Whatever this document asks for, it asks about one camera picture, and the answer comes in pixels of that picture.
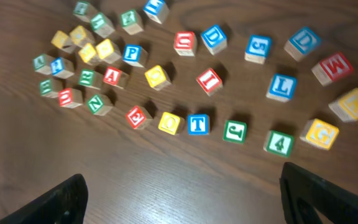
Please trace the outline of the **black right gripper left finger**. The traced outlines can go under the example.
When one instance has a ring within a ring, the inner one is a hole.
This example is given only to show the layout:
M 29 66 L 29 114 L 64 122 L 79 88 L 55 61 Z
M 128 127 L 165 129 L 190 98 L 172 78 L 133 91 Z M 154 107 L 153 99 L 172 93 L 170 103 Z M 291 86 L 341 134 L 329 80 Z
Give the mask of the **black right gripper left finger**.
M 88 203 L 85 178 L 75 174 L 14 213 L 0 224 L 83 224 Z

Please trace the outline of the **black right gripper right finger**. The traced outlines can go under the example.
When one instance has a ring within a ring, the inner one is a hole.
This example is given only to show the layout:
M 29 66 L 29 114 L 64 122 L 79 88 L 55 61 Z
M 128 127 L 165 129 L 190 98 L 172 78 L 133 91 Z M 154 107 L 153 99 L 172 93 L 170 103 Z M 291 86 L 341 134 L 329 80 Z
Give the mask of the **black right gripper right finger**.
M 358 223 L 358 195 L 292 162 L 283 165 L 280 191 L 287 223 L 321 223 L 318 213 L 333 223 Z

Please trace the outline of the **red letter A block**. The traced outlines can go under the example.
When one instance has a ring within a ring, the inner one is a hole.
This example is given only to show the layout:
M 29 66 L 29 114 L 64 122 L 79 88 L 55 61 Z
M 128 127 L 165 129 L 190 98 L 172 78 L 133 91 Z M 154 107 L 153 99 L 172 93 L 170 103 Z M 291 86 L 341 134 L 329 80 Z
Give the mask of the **red letter A block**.
M 104 73 L 103 82 L 120 89 L 125 89 L 129 78 L 130 76 L 122 70 L 115 67 L 107 67 Z

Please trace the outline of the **blue number 2 block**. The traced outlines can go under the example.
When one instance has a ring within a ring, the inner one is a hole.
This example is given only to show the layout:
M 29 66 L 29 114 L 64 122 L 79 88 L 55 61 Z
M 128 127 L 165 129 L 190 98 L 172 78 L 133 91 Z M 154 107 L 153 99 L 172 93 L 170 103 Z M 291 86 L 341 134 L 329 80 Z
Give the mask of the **blue number 2 block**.
M 74 75 L 75 68 L 73 62 L 63 58 L 58 57 L 50 63 L 50 68 L 52 71 L 52 76 L 62 79 L 67 79 Z

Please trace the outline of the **red letter I block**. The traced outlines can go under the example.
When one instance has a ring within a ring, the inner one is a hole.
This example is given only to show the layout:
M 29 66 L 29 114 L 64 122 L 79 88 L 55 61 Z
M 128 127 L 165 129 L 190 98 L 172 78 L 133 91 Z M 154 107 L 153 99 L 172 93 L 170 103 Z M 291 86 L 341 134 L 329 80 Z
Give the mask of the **red letter I block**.
M 196 81 L 208 96 L 212 96 L 223 87 L 223 81 L 212 68 L 205 70 Z

